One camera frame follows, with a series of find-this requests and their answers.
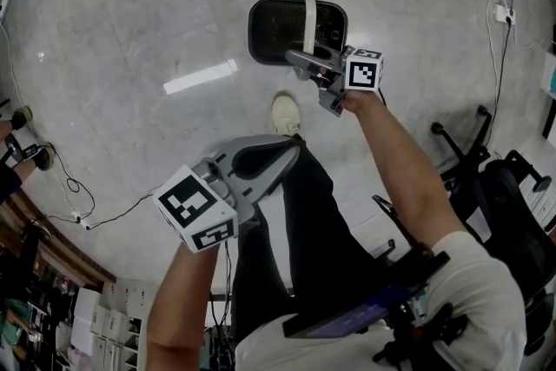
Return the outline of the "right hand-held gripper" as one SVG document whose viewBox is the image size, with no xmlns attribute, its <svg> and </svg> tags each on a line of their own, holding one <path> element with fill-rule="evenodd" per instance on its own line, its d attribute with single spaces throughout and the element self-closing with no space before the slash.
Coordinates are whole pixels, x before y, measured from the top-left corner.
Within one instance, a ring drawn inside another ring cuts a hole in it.
<svg viewBox="0 0 556 371">
<path fill-rule="evenodd" d="M 288 50 L 286 60 L 296 77 L 313 81 L 319 88 L 319 104 L 335 116 L 343 111 L 348 91 L 379 92 L 384 56 L 379 51 L 346 46 L 342 52 L 323 50 L 318 55 Z"/>
</svg>

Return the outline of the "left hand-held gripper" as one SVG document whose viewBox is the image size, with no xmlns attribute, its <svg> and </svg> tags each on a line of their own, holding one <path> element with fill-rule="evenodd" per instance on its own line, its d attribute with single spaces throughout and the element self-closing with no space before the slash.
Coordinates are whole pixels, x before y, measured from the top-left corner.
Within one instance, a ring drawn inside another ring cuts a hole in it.
<svg viewBox="0 0 556 371">
<path fill-rule="evenodd" d="M 255 203 L 277 187 L 299 152 L 287 136 L 235 138 L 215 157 L 182 166 L 155 192 L 154 203 L 181 241 L 201 252 L 239 235 L 255 217 Z"/>
</svg>

